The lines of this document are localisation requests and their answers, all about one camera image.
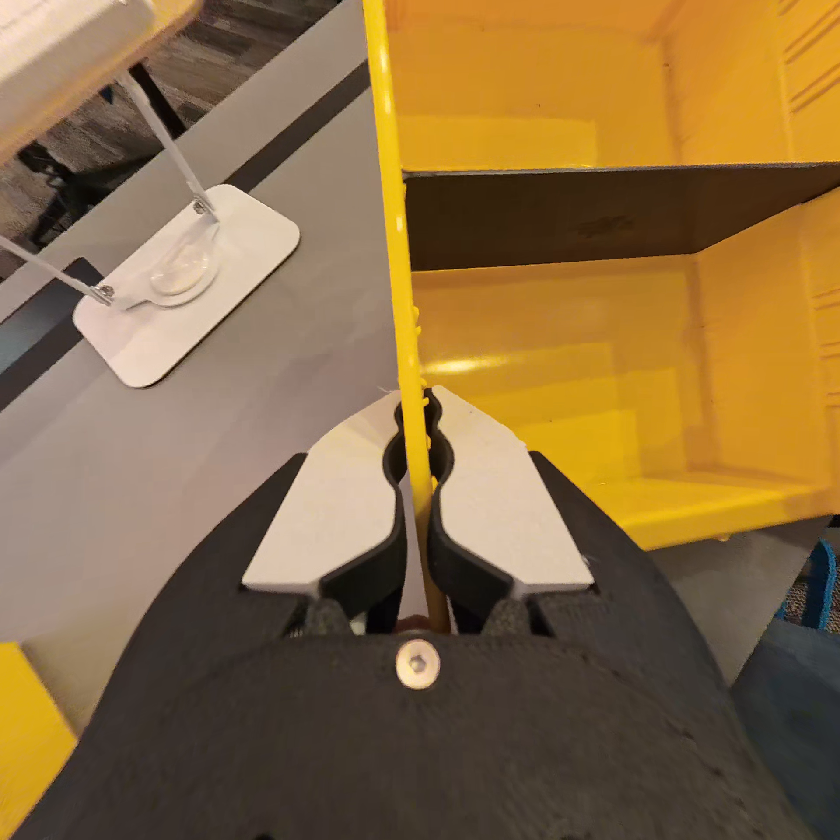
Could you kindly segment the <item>large yellow plastic bin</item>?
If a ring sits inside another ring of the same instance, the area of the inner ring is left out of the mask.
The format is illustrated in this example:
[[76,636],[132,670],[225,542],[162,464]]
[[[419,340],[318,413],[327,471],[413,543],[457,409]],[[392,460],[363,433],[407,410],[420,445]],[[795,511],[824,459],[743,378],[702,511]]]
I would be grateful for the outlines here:
[[407,172],[838,162],[838,2],[363,2],[400,385],[644,549],[838,513],[838,188],[694,255],[415,271]]

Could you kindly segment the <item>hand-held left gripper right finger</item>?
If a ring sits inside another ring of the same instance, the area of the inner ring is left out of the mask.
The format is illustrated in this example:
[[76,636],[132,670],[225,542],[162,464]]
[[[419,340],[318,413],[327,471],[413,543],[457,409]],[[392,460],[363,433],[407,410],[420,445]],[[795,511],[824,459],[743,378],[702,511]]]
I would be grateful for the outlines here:
[[474,618],[507,599],[591,589],[590,566],[524,441],[441,385],[427,399],[437,482],[427,561],[437,587]]

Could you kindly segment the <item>black bin divider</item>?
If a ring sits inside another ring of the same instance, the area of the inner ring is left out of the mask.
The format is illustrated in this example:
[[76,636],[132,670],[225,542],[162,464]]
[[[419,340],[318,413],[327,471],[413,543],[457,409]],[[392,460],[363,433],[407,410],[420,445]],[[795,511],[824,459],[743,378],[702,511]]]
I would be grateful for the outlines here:
[[831,193],[839,163],[407,172],[415,271],[694,255]]

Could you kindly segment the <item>white flat panel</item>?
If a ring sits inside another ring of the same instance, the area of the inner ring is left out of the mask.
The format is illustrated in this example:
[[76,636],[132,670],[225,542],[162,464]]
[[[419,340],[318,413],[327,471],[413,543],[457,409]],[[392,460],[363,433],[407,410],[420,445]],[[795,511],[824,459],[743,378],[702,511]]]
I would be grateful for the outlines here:
[[1,163],[179,34],[201,1],[2,1]]

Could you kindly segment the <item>white stand with metal rods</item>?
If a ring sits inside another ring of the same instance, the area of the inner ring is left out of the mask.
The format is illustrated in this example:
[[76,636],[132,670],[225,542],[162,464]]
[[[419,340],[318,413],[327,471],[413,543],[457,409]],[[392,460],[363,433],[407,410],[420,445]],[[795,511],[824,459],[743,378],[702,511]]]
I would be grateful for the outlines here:
[[126,89],[183,175],[192,202],[96,286],[32,255],[2,247],[80,292],[72,320],[124,385],[168,375],[296,250],[300,228],[229,184],[203,188],[130,73]]

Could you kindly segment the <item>small yellow bin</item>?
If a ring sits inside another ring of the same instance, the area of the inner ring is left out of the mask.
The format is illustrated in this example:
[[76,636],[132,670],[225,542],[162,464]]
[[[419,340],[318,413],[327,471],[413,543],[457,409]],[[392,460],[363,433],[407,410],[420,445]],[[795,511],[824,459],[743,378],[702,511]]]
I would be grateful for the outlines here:
[[22,649],[1,644],[1,838],[10,838],[77,745]]

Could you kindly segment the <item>blue fabric bag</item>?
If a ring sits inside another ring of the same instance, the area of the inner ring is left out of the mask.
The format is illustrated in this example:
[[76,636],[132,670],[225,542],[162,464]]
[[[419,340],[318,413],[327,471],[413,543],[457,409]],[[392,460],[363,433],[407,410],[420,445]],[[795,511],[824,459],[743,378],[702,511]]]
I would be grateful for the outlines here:
[[815,545],[731,689],[751,741],[820,838],[839,838],[835,549]]

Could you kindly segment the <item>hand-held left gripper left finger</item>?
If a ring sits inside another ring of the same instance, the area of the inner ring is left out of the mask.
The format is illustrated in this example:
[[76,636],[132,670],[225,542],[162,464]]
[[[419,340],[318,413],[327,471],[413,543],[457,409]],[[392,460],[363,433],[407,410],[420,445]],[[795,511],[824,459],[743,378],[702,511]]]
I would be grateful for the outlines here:
[[332,600],[347,618],[397,618],[407,565],[401,396],[388,392],[303,456],[241,580]]

